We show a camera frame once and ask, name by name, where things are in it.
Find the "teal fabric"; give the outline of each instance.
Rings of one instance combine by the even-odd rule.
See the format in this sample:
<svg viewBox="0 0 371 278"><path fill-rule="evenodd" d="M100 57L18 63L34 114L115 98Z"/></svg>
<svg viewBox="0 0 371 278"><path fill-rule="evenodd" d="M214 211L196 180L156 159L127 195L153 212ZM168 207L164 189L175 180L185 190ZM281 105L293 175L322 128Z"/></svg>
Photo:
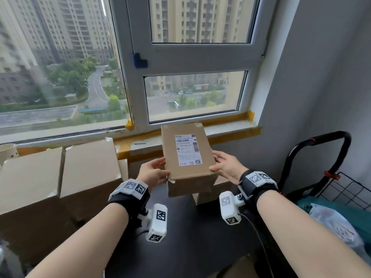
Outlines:
<svg viewBox="0 0 371 278"><path fill-rule="evenodd" d="M307 196L299 200L296 204L301 209L309 213L311 209L310 207L311 203L336 210L343 217L345 217L347 221L350 222L350 224L354 227L354 229L363 239L365 245L367 247L371 245L371 212L349 206L344 206L335 202L329 202L312 196Z"/></svg>

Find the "wire rack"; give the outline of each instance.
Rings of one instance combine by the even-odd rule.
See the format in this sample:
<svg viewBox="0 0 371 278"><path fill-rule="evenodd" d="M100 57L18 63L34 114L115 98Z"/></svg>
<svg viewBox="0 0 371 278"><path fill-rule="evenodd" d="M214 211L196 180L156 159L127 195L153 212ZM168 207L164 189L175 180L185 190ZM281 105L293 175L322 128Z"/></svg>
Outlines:
<svg viewBox="0 0 371 278"><path fill-rule="evenodd" d="M332 179L317 198L371 212L371 190L345 173L339 172L339 175L340 179Z"/></svg>

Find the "black table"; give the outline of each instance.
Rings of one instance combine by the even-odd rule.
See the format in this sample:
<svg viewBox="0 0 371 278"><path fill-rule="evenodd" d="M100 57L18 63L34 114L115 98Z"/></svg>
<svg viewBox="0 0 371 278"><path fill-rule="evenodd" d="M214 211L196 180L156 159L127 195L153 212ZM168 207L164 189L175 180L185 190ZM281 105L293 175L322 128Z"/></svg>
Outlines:
<svg viewBox="0 0 371 278"><path fill-rule="evenodd" d="M125 232L106 267L106 277L206 278L240 257L261 249L250 224L230 226L220 215L219 201L196 206L192 195L169 198L167 186L156 187L147 207L168 208L167 235L147 242L143 228Z"/></svg>

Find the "cable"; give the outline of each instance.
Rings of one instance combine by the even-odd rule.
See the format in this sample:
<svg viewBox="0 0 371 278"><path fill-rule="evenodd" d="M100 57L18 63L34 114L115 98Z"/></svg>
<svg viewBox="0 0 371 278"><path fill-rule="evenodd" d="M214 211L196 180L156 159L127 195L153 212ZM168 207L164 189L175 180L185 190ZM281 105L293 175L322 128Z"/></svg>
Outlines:
<svg viewBox="0 0 371 278"><path fill-rule="evenodd" d="M264 251L264 254L265 254L265 258L267 259L268 266L269 266L269 270L271 271L272 278L274 278L273 271L272 271L272 267L271 267L271 264L269 263L269 259L268 259L267 252L265 251L264 244L263 244L263 242L262 242L262 239L261 239L260 236L259 236L259 233L258 233L257 229L255 228L255 225L254 225L254 224L251 222L251 220L249 220L248 217L245 216L244 214L239 214L239 215L240 215L240 216L243 216L245 219L247 219L248 222L253 226L253 228L254 228L254 230L255 230L255 233L256 233L257 237L259 238L260 244L262 244L263 251Z"/></svg>
<svg viewBox="0 0 371 278"><path fill-rule="evenodd" d="M142 232L140 232L135 238L138 238L140 235L142 235L143 233L148 233L150 230L147 229L147 230L143 230Z"/></svg>

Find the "window latch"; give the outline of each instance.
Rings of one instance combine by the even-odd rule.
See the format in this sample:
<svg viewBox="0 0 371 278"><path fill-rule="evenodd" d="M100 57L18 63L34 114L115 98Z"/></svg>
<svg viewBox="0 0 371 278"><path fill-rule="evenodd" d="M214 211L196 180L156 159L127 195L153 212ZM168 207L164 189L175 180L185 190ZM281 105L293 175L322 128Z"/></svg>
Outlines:
<svg viewBox="0 0 371 278"><path fill-rule="evenodd" d="M131 58L136 69L148 68L148 61L146 59L141 59L139 53L132 54Z"/></svg>

